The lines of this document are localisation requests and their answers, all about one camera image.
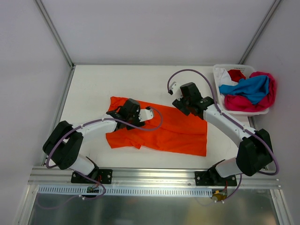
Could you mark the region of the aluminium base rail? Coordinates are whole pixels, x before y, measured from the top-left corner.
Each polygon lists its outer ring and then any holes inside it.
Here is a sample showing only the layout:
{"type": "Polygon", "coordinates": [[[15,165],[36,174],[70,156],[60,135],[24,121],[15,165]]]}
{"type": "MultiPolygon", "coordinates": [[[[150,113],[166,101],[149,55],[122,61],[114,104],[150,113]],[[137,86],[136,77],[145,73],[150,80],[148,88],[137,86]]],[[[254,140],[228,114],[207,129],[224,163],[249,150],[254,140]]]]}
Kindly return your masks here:
{"type": "MultiPolygon", "coordinates": [[[[35,166],[31,170],[30,185],[72,185],[71,170],[47,169],[35,166]]],[[[195,188],[195,171],[192,169],[144,169],[112,168],[109,187],[151,187],[151,188],[195,188]]],[[[240,188],[243,189],[281,189],[277,176],[255,174],[242,176],[240,188]]]]}

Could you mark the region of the magenta pink t shirt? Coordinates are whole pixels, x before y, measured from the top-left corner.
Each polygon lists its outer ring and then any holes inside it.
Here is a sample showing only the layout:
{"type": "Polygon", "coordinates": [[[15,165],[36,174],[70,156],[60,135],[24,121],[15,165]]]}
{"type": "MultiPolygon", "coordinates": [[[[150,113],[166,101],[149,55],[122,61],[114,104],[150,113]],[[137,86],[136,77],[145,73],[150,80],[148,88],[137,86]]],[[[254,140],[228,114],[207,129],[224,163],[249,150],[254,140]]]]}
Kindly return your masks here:
{"type": "Polygon", "coordinates": [[[261,71],[253,72],[249,78],[266,75],[270,79],[269,83],[269,93],[265,96],[259,103],[252,104],[245,97],[226,97],[224,99],[225,107],[230,111],[243,111],[243,112],[259,112],[271,107],[276,100],[277,94],[277,82],[275,78],[270,73],[265,73],[261,71]]]}

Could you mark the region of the blue t shirt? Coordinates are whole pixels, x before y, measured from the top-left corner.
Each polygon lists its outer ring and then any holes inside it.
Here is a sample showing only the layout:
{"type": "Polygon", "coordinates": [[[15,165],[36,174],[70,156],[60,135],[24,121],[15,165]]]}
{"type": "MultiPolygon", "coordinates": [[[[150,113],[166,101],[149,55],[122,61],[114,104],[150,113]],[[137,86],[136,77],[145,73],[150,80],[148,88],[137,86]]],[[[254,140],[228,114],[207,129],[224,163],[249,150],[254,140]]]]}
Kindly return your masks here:
{"type": "Polygon", "coordinates": [[[259,103],[269,93],[270,79],[266,75],[259,75],[248,79],[240,79],[237,85],[222,84],[220,94],[226,97],[245,97],[252,104],[259,103]]]}

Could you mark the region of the white plastic laundry basket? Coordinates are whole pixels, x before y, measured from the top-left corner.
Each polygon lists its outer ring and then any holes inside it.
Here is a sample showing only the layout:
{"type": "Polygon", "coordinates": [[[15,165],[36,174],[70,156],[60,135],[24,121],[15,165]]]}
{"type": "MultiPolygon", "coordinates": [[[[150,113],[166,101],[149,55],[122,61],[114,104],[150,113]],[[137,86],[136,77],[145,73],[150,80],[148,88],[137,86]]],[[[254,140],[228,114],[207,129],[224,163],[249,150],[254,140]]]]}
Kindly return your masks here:
{"type": "Polygon", "coordinates": [[[269,112],[269,108],[259,111],[259,112],[243,112],[243,111],[230,111],[225,107],[224,104],[224,99],[225,96],[223,94],[220,94],[219,92],[219,84],[220,84],[220,78],[218,75],[218,68],[223,68],[226,71],[229,71],[231,69],[237,69],[240,70],[241,73],[246,77],[249,78],[249,76],[255,72],[255,69],[252,66],[248,65],[241,65],[241,64],[216,64],[213,66],[213,75],[214,75],[214,81],[215,81],[215,86],[216,86],[216,92],[217,92],[217,103],[221,106],[221,108],[224,111],[227,111],[229,114],[233,115],[234,117],[237,116],[256,116],[256,115],[261,115],[261,114],[267,114],[269,112]]]}

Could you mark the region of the white t shirt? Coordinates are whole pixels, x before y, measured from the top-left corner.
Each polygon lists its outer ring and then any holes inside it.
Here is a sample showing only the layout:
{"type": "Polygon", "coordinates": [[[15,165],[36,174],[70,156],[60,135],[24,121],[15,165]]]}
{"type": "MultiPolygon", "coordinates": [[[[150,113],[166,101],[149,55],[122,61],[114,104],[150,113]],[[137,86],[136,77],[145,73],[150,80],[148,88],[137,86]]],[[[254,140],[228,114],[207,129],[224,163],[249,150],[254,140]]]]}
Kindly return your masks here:
{"type": "Polygon", "coordinates": [[[231,79],[229,73],[224,68],[215,68],[214,76],[216,78],[216,84],[218,87],[222,85],[236,86],[238,84],[231,79]]]}

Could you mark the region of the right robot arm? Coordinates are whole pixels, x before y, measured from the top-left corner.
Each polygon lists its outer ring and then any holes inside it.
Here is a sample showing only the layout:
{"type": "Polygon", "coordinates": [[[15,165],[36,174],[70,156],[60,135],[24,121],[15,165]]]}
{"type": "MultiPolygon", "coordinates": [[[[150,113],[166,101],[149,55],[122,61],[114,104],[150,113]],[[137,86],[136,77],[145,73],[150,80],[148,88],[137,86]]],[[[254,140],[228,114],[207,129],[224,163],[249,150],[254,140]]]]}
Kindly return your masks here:
{"type": "Polygon", "coordinates": [[[193,114],[214,125],[238,147],[236,157],[217,162],[197,175],[197,185],[224,186],[235,175],[252,176],[273,161],[270,135],[266,130],[257,131],[225,113],[213,98],[202,97],[193,82],[184,85],[173,82],[168,92],[176,97],[173,106],[186,116],[193,114]]]}

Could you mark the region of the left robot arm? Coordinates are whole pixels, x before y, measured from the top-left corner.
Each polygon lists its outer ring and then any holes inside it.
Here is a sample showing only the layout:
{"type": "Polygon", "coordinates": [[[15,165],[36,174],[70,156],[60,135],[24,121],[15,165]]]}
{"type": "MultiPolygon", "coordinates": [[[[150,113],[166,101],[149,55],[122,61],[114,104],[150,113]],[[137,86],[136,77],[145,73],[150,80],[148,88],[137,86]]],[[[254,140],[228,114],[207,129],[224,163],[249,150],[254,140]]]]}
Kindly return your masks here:
{"type": "Polygon", "coordinates": [[[61,121],[44,143],[43,152],[61,170],[71,169],[73,182],[93,183],[101,181],[99,167],[87,156],[80,154],[83,142],[118,130],[131,130],[145,126],[154,113],[148,106],[141,108],[140,103],[128,99],[123,105],[107,111],[96,122],[90,121],[81,125],[61,121]]]}

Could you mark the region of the aluminium frame post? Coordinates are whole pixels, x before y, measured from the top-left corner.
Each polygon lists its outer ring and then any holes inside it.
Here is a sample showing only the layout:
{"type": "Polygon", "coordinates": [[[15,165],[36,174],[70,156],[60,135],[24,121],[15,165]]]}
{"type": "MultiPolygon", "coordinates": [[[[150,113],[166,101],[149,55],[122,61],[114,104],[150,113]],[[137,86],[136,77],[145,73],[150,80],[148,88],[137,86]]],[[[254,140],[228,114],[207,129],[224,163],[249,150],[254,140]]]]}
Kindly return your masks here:
{"type": "Polygon", "coordinates": [[[57,29],[56,29],[51,17],[50,17],[45,5],[43,3],[43,1],[42,0],[34,0],[34,3],[36,4],[41,16],[43,17],[43,19],[44,19],[51,35],[53,36],[58,48],[60,49],[65,61],[67,62],[68,66],[71,69],[73,69],[73,67],[75,66],[74,62],[72,61],[72,59],[71,59],[71,57],[70,57],[70,55],[69,55],[69,53],[68,53],[68,51],[67,51],[67,49],[66,49],[66,47],[63,43],[63,41],[62,41],[62,39],[61,39],[57,29]]]}
{"type": "Polygon", "coordinates": [[[248,57],[250,56],[251,52],[254,50],[256,44],[258,43],[260,37],[262,36],[263,32],[267,28],[268,24],[276,14],[280,5],[284,2],[283,0],[273,0],[271,6],[269,7],[267,13],[263,17],[262,21],[260,22],[258,28],[256,29],[254,35],[252,36],[249,44],[247,45],[244,53],[242,54],[238,64],[244,64],[248,57]]]}

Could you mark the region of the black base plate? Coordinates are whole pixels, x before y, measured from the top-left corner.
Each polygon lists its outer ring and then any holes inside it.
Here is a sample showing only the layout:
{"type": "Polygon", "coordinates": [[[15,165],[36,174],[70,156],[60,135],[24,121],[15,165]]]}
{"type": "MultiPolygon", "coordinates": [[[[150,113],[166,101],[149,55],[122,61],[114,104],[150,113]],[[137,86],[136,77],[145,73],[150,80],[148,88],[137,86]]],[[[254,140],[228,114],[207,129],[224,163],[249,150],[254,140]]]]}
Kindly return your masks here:
{"type": "Polygon", "coordinates": [[[195,184],[197,186],[237,186],[237,180],[235,175],[228,177],[221,177],[217,172],[211,171],[195,171],[195,184]]]}
{"type": "Polygon", "coordinates": [[[87,175],[88,179],[80,175],[78,172],[73,172],[71,183],[74,184],[95,184],[94,181],[99,181],[102,184],[111,184],[113,178],[113,170],[96,168],[87,175]]]}

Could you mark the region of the aluminium frame post left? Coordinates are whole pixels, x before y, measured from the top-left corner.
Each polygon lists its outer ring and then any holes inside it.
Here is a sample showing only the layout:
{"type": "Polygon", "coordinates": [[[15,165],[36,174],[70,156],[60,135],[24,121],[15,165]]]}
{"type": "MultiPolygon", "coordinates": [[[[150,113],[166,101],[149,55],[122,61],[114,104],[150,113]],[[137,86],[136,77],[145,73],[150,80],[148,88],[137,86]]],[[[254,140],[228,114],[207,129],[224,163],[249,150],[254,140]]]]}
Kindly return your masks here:
{"type": "Polygon", "coordinates": [[[56,29],[51,17],[50,17],[45,5],[43,3],[43,1],[42,0],[34,0],[34,3],[36,4],[41,16],[43,17],[43,19],[44,19],[51,35],[53,36],[58,48],[60,49],[65,61],[67,62],[68,66],[71,69],[73,69],[73,67],[75,66],[74,62],[72,61],[72,59],[71,59],[71,57],[70,57],[70,55],[69,55],[69,53],[68,53],[68,51],[67,51],[67,49],[66,49],[66,47],[63,43],[63,41],[62,41],[62,39],[61,39],[57,29],[56,29]]]}

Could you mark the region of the aluminium frame post right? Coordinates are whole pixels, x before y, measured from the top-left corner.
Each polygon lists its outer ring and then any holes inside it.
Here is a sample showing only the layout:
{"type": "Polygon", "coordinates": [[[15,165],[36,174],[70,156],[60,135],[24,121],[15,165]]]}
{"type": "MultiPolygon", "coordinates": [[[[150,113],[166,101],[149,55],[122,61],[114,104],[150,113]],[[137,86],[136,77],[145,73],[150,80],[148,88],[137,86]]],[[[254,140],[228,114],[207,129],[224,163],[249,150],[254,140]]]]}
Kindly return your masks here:
{"type": "Polygon", "coordinates": [[[260,37],[262,36],[263,32],[267,28],[268,24],[276,14],[280,5],[284,2],[283,0],[273,0],[271,6],[269,7],[267,13],[263,17],[262,21],[260,22],[258,28],[256,29],[254,35],[252,36],[249,44],[247,45],[244,53],[242,54],[238,64],[244,64],[248,57],[250,56],[251,52],[254,50],[256,44],[258,43],[260,37]]]}

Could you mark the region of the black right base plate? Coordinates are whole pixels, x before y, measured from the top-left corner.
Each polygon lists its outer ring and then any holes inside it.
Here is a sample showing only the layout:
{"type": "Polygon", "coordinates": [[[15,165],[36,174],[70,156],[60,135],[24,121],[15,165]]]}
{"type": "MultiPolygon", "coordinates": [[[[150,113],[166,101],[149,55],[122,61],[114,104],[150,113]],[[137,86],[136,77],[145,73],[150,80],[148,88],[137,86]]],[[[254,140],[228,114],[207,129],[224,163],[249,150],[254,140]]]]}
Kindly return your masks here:
{"type": "Polygon", "coordinates": [[[197,186],[237,186],[237,180],[235,175],[228,177],[221,177],[217,172],[211,171],[195,171],[195,184],[197,186]]]}

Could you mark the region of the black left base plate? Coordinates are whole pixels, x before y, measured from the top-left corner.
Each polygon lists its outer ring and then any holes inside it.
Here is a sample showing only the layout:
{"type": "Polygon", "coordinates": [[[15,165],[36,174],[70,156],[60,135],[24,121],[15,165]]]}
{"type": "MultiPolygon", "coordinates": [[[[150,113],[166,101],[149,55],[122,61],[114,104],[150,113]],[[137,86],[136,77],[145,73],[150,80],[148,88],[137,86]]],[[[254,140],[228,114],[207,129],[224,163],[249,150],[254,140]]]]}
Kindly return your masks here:
{"type": "Polygon", "coordinates": [[[111,184],[113,178],[113,170],[96,168],[87,175],[88,179],[80,175],[78,172],[73,172],[71,183],[74,184],[95,184],[94,181],[99,181],[102,184],[111,184]]]}

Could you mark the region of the red t shirt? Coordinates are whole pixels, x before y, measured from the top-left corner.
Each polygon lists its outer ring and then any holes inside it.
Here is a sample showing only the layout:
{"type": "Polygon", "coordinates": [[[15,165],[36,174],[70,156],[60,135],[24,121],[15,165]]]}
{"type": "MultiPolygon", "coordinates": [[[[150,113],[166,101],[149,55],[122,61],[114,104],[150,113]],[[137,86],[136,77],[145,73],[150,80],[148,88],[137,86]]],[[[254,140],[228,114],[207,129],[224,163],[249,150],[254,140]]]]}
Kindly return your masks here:
{"type": "Polygon", "coordinates": [[[233,82],[239,82],[240,80],[246,80],[244,74],[238,69],[228,70],[228,74],[233,82]]]}

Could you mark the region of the orange t shirt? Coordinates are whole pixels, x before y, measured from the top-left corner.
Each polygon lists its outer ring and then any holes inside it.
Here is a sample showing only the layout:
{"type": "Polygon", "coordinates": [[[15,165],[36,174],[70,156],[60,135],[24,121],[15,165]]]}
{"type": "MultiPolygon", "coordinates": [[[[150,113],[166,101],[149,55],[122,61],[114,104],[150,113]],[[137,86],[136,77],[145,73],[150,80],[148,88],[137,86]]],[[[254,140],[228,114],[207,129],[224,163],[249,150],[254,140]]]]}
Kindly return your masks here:
{"type": "Polygon", "coordinates": [[[186,116],[173,107],[140,100],[138,102],[142,109],[151,106],[159,110],[163,117],[161,127],[155,131],[134,128],[107,133],[106,140],[112,149],[147,147],[153,150],[201,157],[207,155],[208,124],[206,121],[191,114],[186,116]]]}

